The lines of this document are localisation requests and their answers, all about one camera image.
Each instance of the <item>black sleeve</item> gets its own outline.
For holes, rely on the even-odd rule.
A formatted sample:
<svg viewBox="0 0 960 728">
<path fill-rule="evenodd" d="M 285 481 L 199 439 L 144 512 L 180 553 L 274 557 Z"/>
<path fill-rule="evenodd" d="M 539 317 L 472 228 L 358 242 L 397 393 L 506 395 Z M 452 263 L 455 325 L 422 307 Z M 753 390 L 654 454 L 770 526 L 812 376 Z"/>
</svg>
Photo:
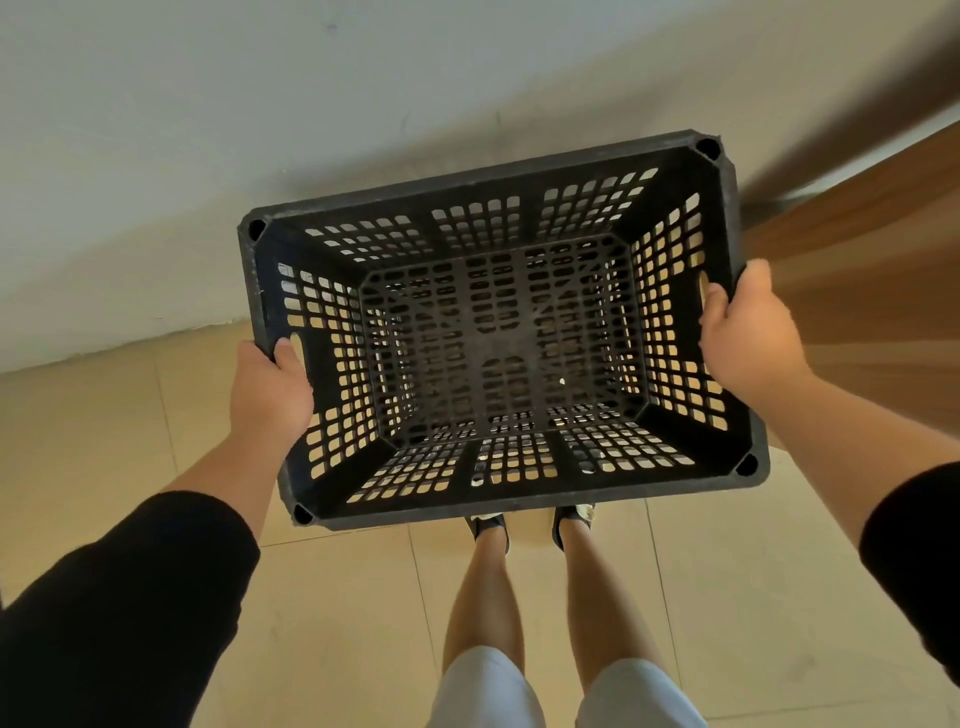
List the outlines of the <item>black sleeve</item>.
<svg viewBox="0 0 960 728">
<path fill-rule="evenodd" d="M 188 726 L 259 557 L 215 497 L 144 501 L 0 612 L 0 725 Z"/>
<path fill-rule="evenodd" d="M 960 463 L 911 478 L 867 519 L 860 559 L 960 685 Z"/>
</svg>

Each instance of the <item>black plastic crate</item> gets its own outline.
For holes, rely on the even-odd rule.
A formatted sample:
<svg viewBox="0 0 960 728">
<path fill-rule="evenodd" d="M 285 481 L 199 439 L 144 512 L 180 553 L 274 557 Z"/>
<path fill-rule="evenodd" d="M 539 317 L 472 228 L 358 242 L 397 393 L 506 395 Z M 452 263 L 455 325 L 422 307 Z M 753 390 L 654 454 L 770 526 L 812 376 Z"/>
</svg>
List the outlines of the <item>black plastic crate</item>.
<svg viewBox="0 0 960 728">
<path fill-rule="evenodd" d="M 702 286 L 744 261 L 695 132 L 253 210 L 256 343 L 299 339 L 279 476 L 329 528 L 757 485 L 763 423 L 709 376 Z"/>
</svg>

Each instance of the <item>white shorts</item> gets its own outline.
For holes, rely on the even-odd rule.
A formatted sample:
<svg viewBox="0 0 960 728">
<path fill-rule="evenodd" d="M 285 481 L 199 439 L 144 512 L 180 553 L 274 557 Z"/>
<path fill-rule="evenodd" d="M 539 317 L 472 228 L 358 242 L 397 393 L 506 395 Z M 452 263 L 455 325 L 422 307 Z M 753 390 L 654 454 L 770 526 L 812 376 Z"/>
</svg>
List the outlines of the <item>white shorts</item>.
<svg viewBox="0 0 960 728">
<path fill-rule="evenodd" d="M 474 647 L 440 681 L 427 728 L 545 728 L 530 683 L 494 647 Z M 693 703 L 646 660 L 607 666 L 577 713 L 577 728 L 706 728 Z"/>
</svg>

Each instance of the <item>shoe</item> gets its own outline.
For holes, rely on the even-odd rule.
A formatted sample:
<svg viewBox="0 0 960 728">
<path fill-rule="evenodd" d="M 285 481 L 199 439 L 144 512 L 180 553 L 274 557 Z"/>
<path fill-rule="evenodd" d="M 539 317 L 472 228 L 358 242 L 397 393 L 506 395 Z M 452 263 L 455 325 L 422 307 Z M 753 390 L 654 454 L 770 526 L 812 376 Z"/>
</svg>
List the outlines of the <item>shoe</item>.
<svg viewBox="0 0 960 728">
<path fill-rule="evenodd" d="M 563 519 L 583 521 L 590 528 L 593 524 L 593 503 L 564 505 L 553 512 L 553 543 L 561 551 L 564 550 L 564 542 L 560 540 L 560 521 Z"/>
<path fill-rule="evenodd" d="M 466 516 L 465 520 L 473 534 L 473 540 L 480 538 L 480 534 L 488 528 L 502 528 L 507 534 L 507 553 L 510 553 L 510 532 L 507 531 L 507 522 L 502 513 L 488 513 L 484 516 Z"/>
</svg>

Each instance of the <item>hand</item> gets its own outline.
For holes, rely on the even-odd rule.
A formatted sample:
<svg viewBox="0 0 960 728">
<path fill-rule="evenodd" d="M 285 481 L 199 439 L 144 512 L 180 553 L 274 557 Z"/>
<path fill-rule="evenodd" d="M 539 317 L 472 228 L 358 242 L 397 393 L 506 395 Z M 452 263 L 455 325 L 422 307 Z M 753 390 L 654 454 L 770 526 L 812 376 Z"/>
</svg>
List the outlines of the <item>hand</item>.
<svg viewBox="0 0 960 728">
<path fill-rule="evenodd" d="M 237 347 L 237 373 L 230 392 L 230 434 L 246 442 L 283 448 L 297 442 L 313 414 L 313 388 L 289 339 L 274 348 L 276 364 L 252 341 Z"/>
<path fill-rule="evenodd" d="M 797 325 L 773 292 L 770 263 L 747 263 L 733 301 L 711 283 L 704 303 L 700 348 L 710 373 L 752 408 L 778 387 L 811 375 Z"/>
</svg>

